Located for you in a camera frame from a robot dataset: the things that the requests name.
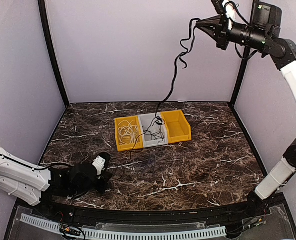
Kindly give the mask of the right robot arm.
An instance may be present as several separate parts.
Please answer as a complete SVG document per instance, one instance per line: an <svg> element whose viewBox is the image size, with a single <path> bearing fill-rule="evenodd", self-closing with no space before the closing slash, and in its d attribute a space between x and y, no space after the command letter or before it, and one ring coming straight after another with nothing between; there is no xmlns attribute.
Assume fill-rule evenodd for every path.
<svg viewBox="0 0 296 240"><path fill-rule="evenodd" d="M253 4L252 21L237 23L240 13L230 0L214 0L216 16L199 19L196 28L216 42L216 47L226 50L229 43L253 49L264 58L269 56L276 69L288 84L296 103L296 45L279 37L282 11L279 7L257 1ZM253 217L262 209L263 200L273 194L296 173L296 138L284 152L281 160L248 195L243 213Z"/></svg>

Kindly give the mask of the yellow bin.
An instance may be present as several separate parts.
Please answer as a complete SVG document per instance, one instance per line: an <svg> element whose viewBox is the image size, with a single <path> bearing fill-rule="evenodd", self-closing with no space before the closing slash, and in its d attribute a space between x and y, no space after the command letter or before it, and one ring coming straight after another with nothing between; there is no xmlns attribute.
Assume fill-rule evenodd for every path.
<svg viewBox="0 0 296 240"><path fill-rule="evenodd" d="M142 132L138 116L115 118L114 125L115 141L118 152L143 148Z"/></svg>
<svg viewBox="0 0 296 240"><path fill-rule="evenodd" d="M167 130L168 144L191 140L191 127L181 110L160 112Z"/></svg>

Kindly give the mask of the white bin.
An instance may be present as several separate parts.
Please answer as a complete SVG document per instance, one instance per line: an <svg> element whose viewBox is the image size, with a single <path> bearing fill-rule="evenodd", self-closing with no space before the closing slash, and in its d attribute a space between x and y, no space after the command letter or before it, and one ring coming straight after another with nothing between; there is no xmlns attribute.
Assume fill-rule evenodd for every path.
<svg viewBox="0 0 296 240"><path fill-rule="evenodd" d="M144 148L159 147L168 144L165 125L156 124L154 113L138 115Z"/></svg>

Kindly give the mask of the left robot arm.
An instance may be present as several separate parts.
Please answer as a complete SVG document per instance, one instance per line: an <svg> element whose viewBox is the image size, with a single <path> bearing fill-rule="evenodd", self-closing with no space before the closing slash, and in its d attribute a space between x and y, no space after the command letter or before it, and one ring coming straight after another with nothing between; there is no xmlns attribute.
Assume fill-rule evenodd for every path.
<svg viewBox="0 0 296 240"><path fill-rule="evenodd" d="M0 189L39 210L48 218L58 214L53 196L79 198L91 190L106 191L112 174L107 171L111 156L99 153L92 163L63 162L38 166L0 147Z"/></svg>

